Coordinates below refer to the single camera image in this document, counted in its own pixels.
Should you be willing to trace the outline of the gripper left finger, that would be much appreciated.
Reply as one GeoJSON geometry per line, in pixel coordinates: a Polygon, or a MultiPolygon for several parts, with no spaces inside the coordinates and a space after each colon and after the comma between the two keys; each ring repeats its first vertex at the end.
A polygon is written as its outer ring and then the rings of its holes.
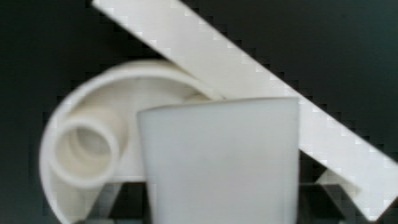
{"type": "Polygon", "coordinates": [[[73,224],[153,224],[144,182],[105,185],[89,215],[73,224]]]}

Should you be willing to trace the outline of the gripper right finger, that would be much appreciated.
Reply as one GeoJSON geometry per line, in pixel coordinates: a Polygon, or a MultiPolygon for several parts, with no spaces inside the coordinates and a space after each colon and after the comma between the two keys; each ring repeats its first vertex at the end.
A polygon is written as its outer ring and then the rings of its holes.
{"type": "Polygon", "coordinates": [[[318,184],[324,165],[301,153],[297,224],[375,224],[366,220],[338,184],[318,184]]]}

